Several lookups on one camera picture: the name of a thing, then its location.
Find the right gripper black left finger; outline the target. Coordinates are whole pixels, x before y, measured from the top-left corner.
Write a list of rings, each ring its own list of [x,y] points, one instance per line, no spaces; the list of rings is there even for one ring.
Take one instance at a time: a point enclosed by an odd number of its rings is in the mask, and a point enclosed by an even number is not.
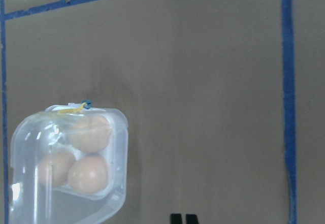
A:
[[[181,213],[170,214],[170,224],[182,224],[182,214]]]

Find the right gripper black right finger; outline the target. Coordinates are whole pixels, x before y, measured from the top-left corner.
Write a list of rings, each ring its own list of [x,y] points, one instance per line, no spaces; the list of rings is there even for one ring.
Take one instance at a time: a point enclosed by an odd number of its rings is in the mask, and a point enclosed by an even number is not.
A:
[[[199,219],[196,214],[186,214],[185,219],[186,224],[199,224]]]

